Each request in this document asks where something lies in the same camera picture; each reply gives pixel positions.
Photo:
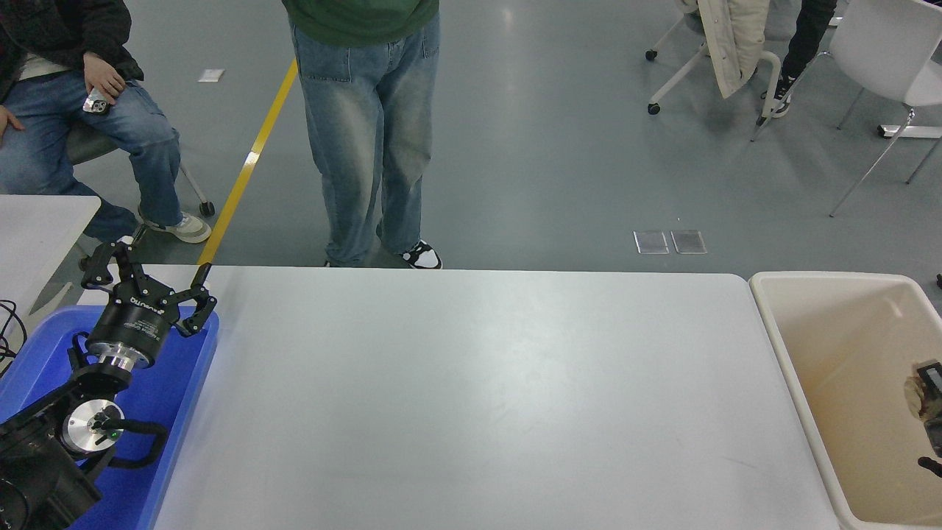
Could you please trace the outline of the person's left hand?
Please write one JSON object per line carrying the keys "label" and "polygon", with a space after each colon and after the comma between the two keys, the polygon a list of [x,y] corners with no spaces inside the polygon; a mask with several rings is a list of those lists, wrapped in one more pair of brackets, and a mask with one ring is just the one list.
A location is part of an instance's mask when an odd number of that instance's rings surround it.
{"label": "person's left hand", "polygon": [[111,64],[93,52],[82,54],[85,92],[98,91],[108,104],[115,105],[127,82]]}

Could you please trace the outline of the person's right hand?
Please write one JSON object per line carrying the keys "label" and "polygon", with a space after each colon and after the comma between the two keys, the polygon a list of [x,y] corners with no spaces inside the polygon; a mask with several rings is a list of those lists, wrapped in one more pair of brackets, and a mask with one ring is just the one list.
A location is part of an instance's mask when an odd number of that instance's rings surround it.
{"label": "person's right hand", "polygon": [[4,105],[0,105],[0,137],[3,144],[4,136],[11,130],[24,131],[26,127],[17,116]]}

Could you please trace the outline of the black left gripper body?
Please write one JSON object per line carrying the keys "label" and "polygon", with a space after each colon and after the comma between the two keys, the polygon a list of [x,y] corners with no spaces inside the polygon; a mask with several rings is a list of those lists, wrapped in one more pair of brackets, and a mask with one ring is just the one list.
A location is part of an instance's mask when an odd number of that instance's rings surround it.
{"label": "black left gripper body", "polygon": [[178,322],[176,306],[161,306],[137,295],[112,293],[98,322],[85,340],[85,349],[100,363],[115,358],[122,368],[155,365],[169,329]]}

